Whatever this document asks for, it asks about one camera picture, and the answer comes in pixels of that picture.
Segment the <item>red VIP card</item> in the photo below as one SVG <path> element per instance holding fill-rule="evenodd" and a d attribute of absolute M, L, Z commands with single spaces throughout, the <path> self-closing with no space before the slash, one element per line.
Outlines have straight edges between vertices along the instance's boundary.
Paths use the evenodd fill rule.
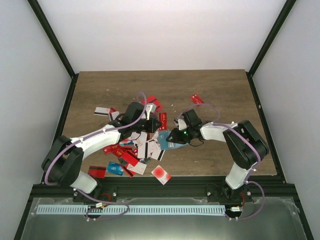
<path fill-rule="evenodd" d="M 164 131 L 168 129 L 168 120 L 167 120 L 167 113 L 166 112 L 160 112 L 158 114 L 158 119 L 161 122 L 161 126 L 159 127 L 160 131 Z"/>

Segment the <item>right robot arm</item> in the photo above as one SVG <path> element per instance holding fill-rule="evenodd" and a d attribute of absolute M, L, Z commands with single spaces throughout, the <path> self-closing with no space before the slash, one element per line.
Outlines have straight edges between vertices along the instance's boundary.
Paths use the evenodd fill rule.
<path fill-rule="evenodd" d="M 171 130 L 166 141 L 173 144 L 190 144 L 192 140 L 226 143 L 233 165 L 220 187 L 220 194 L 229 202 L 240 196 L 241 187 L 257 170 L 269 147 L 249 120 L 238 123 L 202 122 L 195 110 L 190 109 L 175 120 L 177 127 Z"/>

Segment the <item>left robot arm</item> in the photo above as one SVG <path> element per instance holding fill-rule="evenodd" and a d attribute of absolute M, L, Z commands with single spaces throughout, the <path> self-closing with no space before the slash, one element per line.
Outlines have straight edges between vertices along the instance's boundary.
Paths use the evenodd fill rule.
<path fill-rule="evenodd" d="M 161 122 L 152 116 L 156 109 L 153 103 L 132 102 L 125 113 L 96 131 L 73 138 L 59 136 L 41 165 L 45 184 L 77 189 L 89 201 L 97 202 L 102 189 L 92 176 L 81 171 L 83 160 L 104 147 L 129 138 L 132 133 L 154 133 L 161 126 Z"/>

